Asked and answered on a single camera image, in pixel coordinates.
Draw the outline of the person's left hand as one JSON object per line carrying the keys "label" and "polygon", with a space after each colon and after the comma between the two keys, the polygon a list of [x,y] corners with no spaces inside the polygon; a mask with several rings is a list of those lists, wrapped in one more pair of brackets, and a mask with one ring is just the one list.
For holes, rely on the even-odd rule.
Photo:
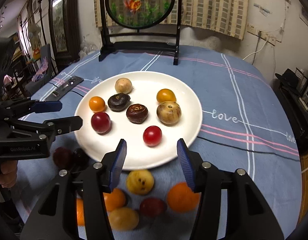
{"label": "person's left hand", "polygon": [[10,160],[1,163],[0,185],[3,188],[11,188],[15,185],[18,171],[18,161]]}

